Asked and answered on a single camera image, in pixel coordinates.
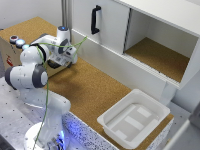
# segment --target cork board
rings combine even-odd
[[[81,58],[71,68],[52,76],[49,79],[49,89],[69,99],[72,113],[120,150],[124,150],[105,134],[97,118],[131,92],[131,89]],[[172,119],[173,115],[167,116],[137,150],[146,149]]]
[[[47,33],[49,35],[52,36],[56,36],[56,32],[57,32],[57,27],[50,24],[49,22],[43,20],[40,17],[35,17],[32,18],[30,20],[24,21],[22,23],[19,23],[17,25],[14,25],[12,27],[6,28],[5,30],[1,30],[0,31],[0,37],[2,39],[4,39],[5,41],[7,41],[7,45],[5,45],[4,47],[9,47],[9,39],[10,36],[12,35],[17,35],[19,38],[24,39],[26,41],[27,44],[30,44],[31,42],[33,42],[35,39],[39,38],[40,35]],[[15,51],[19,51],[21,53],[21,49],[17,49],[15,47],[15,45],[13,45]],[[6,53],[8,53],[8,51],[10,51],[9,53],[13,53],[13,49],[11,48],[7,48],[7,49],[1,49],[1,51],[6,51]],[[19,55],[16,55],[16,57],[14,58],[17,62],[20,61]],[[48,76],[52,76],[55,73],[63,70],[65,67],[59,67],[57,69],[52,69],[51,67],[49,67],[49,65],[47,65],[47,73]]]
[[[149,38],[144,38],[142,41],[125,51],[125,53],[178,82],[181,82],[190,60],[188,57]]]

